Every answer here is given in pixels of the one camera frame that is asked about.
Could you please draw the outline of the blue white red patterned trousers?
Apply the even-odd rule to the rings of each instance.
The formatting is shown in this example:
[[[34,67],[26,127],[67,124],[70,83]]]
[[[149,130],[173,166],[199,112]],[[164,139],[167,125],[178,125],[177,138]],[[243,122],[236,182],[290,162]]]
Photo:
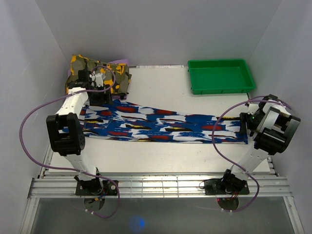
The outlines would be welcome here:
[[[87,137],[141,142],[248,144],[237,117],[184,114],[114,100],[101,107],[86,104],[78,117]]]

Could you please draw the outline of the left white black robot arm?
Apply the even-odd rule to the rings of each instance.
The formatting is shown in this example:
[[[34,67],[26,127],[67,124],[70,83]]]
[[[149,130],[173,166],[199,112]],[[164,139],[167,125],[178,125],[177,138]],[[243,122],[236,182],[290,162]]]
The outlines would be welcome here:
[[[75,180],[80,188],[93,195],[101,194],[103,182],[96,166],[82,151],[85,148],[85,136],[78,119],[82,108],[88,101],[91,105],[111,104],[111,85],[105,85],[104,73],[79,70],[78,79],[68,84],[68,97],[56,114],[48,116],[46,125],[53,152],[65,157],[74,169],[78,170]]]

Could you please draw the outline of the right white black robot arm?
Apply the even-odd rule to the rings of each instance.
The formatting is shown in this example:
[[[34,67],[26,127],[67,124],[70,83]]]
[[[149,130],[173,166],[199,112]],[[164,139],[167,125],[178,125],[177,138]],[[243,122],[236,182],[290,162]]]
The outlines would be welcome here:
[[[227,169],[220,181],[227,194],[247,188],[249,174],[262,161],[282,153],[292,140],[301,119],[293,116],[277,96],[264,96],[259,104],[249,104],[248,111],[240,114],[240,133],[250,132],[253,146],[237,165]]]

